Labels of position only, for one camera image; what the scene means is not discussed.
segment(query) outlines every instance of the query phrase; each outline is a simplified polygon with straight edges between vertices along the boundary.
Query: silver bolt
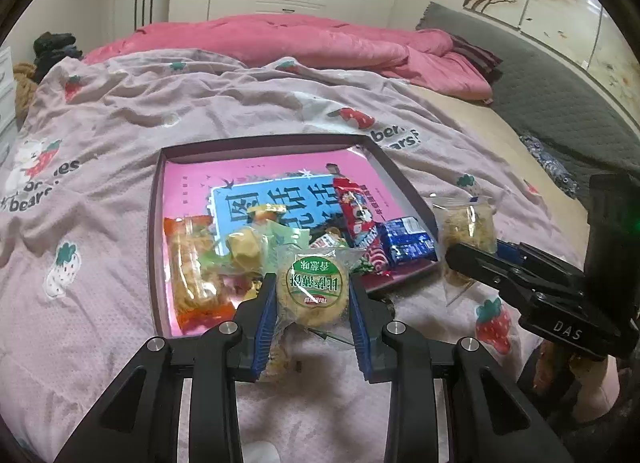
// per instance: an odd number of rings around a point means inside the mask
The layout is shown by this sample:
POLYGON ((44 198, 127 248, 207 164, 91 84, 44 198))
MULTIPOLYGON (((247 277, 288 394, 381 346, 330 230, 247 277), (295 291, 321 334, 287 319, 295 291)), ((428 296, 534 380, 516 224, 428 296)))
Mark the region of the silver bolt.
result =
POLYGON ((395 320, 386 325, 386 330, 393 335, 400 335, 406 331, 406 326, 395 320))
POLYGON ((149 342, 146 343, 146 348, 149 351, 159 351, 164 347, 164 339, 160 337, 152 338, 149 342))
POLYGON ((472 337, 465 337, 460 341, 460 345, 466 351, 478 351, 480 343, 472 337))
POLYGON ((238 324, 228 320, 220 324, 219 329, 223 335, 231 335, 232 333, 235 333, 236 331, 238 331, 238 324))

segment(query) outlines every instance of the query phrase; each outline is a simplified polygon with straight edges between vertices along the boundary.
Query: red comforter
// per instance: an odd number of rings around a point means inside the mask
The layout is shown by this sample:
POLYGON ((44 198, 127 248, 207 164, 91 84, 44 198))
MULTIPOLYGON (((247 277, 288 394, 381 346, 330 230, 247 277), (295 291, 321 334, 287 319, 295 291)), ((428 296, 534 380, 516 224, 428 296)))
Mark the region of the red comforter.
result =
POLYGON ((466 100, 491 98, 487 81, 451 51, 441 30, 387 30, 312 16, 255 14, 204 23, 156 23, 93 50, 89 64, 163 48, 198 48, 260 67, 292 56, 311 68, 367 69, 466 100))

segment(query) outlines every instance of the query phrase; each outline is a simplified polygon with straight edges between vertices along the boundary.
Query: clear plastic packaging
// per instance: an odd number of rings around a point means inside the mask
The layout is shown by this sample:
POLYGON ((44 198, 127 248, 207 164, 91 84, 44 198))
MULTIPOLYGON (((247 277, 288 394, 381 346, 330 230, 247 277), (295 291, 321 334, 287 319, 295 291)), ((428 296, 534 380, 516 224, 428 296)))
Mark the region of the clear plastic packaging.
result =
POLYGON ((471 287, 475 280, 449 268, 444 255, 457 243, 467 243, 489 253, 495 253, 497 242, 494 214, 486 199, 433 198, 433 213, 438 222, 438 257, 442 260, 447 305, 471 287))
POLYGON ((349 303, 349 271, 364 249, 278 248, 279 327, 336 323, 349 303))
POLYGON ((210 216, 164 219, 175 315, 182 331, 194 325, 215 325, 236 312, 215 269, 204 269, 198 258, 213 249, 210 216))

